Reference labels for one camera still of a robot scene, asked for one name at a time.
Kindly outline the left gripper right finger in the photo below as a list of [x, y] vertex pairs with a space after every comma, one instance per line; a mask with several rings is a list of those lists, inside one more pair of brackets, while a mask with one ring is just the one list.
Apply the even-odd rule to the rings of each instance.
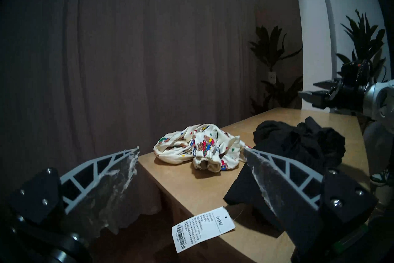
[[245, 149], [246, 165], [264, 201], [293, 242], [292, 258], [335, 258], [368, 231], [378, 199], [336, 167], [324, 174], [305, 164]]

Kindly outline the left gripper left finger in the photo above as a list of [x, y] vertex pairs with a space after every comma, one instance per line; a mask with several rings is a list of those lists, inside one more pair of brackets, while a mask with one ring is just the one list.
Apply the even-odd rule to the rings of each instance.
[[88, 243], [104, 228], [117, 234], [138, 156], [139, 146], [88, 160], [62, 176], [44, 168], [9, 195], [9, 208], [19, 221], [56, 234], [76, 233]]

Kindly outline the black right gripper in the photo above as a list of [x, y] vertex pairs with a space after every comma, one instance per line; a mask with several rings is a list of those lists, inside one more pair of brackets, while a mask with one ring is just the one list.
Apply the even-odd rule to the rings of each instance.
[[313, 83], [324, 89], [319, 91], [298, 91], [298, 96], [312, 107], [324, 110], [338, 108], [350, 111], [362, 111], [367, 85], [351, 86], [340, 78]]

